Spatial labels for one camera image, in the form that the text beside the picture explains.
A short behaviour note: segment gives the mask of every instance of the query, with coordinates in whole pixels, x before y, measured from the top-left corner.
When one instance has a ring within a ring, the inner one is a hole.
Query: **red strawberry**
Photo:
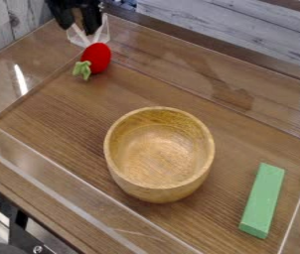
[[[111,61],[111,50],[107,44],[97,43],[86,48],[81,56],[81,62],[75,63],[74,75],[82,74],[89,80],[91,74],[106,70]]]

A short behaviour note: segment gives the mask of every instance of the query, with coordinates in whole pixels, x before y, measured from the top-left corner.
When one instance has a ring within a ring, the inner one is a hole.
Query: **wooden bowl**
[[[198,188],[216,154],[209,128],[169,107],[132,111],[113,124],[103,143],[111,176],[142,200],[176,201]]]

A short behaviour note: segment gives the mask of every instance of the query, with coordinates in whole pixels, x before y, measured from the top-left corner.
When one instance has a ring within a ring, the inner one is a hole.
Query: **green block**
[[[261,239],[269,232],[283,178],[283,169],[260,164],[239,228]]]

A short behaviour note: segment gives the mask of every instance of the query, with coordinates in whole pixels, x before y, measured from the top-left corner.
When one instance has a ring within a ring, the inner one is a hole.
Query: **strawberry toy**
[[[111,61],[111,50],[107,44],[97,43],[86,48],[81,56],[81,62],[75,63],[74,75],[82,74],[89,80],[91,74],[106,70]]]

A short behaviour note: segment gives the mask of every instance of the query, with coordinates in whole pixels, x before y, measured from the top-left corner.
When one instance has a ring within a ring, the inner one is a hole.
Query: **bowl rim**
[[[138,114],[140,112],[144,111],[149,111],[149,110],[168,110],[168,111],[174,111],[178,112],[181,114],[184,114],[185,116],[190,117],[197,123],[200,128],[204,130],[207,136],[208,136],[208,143],[211,146],[211,152],[209,152],[209,156],[207,159],[207,162],[204,164],[204,166],[200,168],[198,173],[193,174],[190,178],[188,178],[186,180],[184,180],[182,182],[177,183],[177,184],[168,184],[166,186],[160,186],[160,187],[154,187],[153,185],[144,185],[140,183],[133,182],[129,178],[128,175],[122,174],[121,171],[118,170],[118,167],[111,159],[111,154],[110,154],[110,139],[111,139],[111,134],[117,128],[117,126],[119,125],[119,123],[122,123],[132,115]],[[209,130],[209,127],[205,125],[205,123],[189,112],[173,108],[173,107],[165,107],[165,106],[153,106],[153,107],[142,107],[138,108],[133,111],[130,111],[129,113],[126,113],[125,115],[122,115],[117,121],[113,123],[113,125],[109,128],[109,131],[106,133],[105,136],[105,140],[103,140],[103,154],[105,154],[105,160],[109,166],[109,169],[111,171],[114,171],[115,174],[118,174],[118,176],[128,181],[129,183],[132,183],[133,185],[145,188],[145,189],[152,189],[152,190],[169,190],[169,189],[174,189],[182,186],[189,185],[190,183],[193,183],[209,170],[211,170],[211,166],[216,157],[216,142],[215,142],[215,137],[212,135],[212,132]]]

